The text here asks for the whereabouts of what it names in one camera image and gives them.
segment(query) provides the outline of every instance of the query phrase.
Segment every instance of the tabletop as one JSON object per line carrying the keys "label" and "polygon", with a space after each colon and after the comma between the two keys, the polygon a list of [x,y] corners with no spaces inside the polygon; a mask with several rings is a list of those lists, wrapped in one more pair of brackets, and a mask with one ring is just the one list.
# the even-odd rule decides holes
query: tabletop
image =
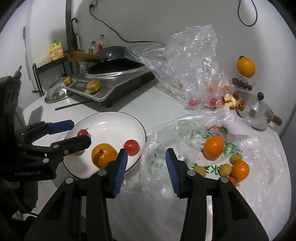
{"label": "tabletop", "polygon": [[[99,112],[121,111],[137,118],[142,123],[146,132],[159,125],[188,114],[188,111],[184,110],[183,106],[175,99],[160,91],[159,86],[155,81],[152,81],[121,98],[113,104],[113,107],[108,109],[101,106],[98,102],[90,102],[56,111],[55,108],[57,107],[82,102],[87,99],[82,96],[73,96],[56,103],[47,104],[44,102],[44,98],[45,96],[41,97],[23,111],[26,124],[29,121],[31,112],[41,105],[43,106],[41,120],[45,122],[58,122],[71,119],[76,124],[82,119]],[[63,140],[66,137],[66,134],[67,132],[46,135],[33,144],[50,146],[53,142]],[[257,134],[258,136],[262,136],[274,142],[279,148],[283,157],[283,165],[286,173],[282,178],[281,188],[272,210],[274,218],[271,218],[265,227],[269,240],[272,240],[281,231],[289,219],[291,207],[291,180],[283,146],[278,134],[273,130],[273,127],[270,126],[266,131],[257,132]],[[59,164],[56,173],[57,177],[53,180],[56,187],[59,187],[67,177],[72,176],[66,170],[63,163]]]}

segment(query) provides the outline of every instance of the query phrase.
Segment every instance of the clear plastic bag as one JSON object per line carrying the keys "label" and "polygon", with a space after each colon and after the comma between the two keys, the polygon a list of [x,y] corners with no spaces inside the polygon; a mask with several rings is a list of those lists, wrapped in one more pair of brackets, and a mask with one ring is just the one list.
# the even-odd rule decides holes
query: clear plastic bag
{"label": "clear plastic bag", "polygon": [[[112,202],[112,224],[132,241],[179,240],[186,211],[186,199],[178,199],[165,163],[165,150],[173,148],[178,159],[205,166],[207,178],[218,179],[220,165],[230,163],[232,153],[242,154],[250,166],[249,176],[237,189],[263,226],[272,218],[280,179],[284,174],[281,154],[272,142],[251,136],[250,127],[229,108],[211,115],[186,115],[147,134],[140,163],[126,173],[121,191]],[[202,146],[212,135],[222,136],[225,148],[215,161],[203,158]],[[207,198],[207,234],[212,234],[212,202]]]}
{"label": "clear plastic bag", "polygon": [[222,97],[234,86],[219,69],[211,25],[195,26],[169,36],[161,43],[135,43],[126,48],[127,58],[145,64],[185,108],[223,106]]}

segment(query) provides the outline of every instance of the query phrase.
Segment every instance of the plate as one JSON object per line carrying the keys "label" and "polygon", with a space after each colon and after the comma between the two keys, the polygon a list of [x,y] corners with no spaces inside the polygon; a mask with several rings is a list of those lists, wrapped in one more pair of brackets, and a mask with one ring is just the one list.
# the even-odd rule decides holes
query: plate
{"label": "plate", "polygon": [[91,151],[98,144],[108,143],[119,152],[127,140],[136,140],[140,151],[134,156],[128,156],[127,171],[139,160],[146,142],[146,132],[142,124],[135,117],[123,112],[91,115],[78,122],[65,139],[77,136],[80,129],[88,129],[91,137],[90,147],[81,156],[73,153],[65,156],[63,160],[66,169],[80,179],[89,178],[99,170],[91,161]]}

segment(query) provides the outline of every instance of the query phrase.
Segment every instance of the yellow detergent bottle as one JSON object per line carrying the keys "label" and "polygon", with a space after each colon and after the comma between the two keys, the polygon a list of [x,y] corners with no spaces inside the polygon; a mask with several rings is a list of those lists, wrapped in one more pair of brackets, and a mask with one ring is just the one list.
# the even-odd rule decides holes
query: yellow detergent bottle
{"label": "yellow detergent bottle", "polygon": [[54,61],[64,57],[62,42],[60,41],[60,39],[58,39],[58,41],[59,41],[59,44],[57,44],[57,41],[54,40],[52,44],[48,47],[50,61]]}

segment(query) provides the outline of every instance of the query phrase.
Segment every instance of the gold knob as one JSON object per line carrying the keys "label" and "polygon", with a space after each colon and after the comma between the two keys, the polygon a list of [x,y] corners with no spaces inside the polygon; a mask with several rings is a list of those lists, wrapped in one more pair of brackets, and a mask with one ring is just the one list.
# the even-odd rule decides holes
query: gold knob
{"label": "gold knob", "polygon": [[69,76],[69,77],[67,77],[67,78],[64,79],[64,84],[65,84],[65,85],[69,85],[69,84],[72,83],[72,81],[73,81],[73,80],[72,80],[71,76]]}
{"label": "gold knob", "polygon": [[90,93],[95,93],[101,88],[101,83],[94,79],[86,85],[86,88]]}

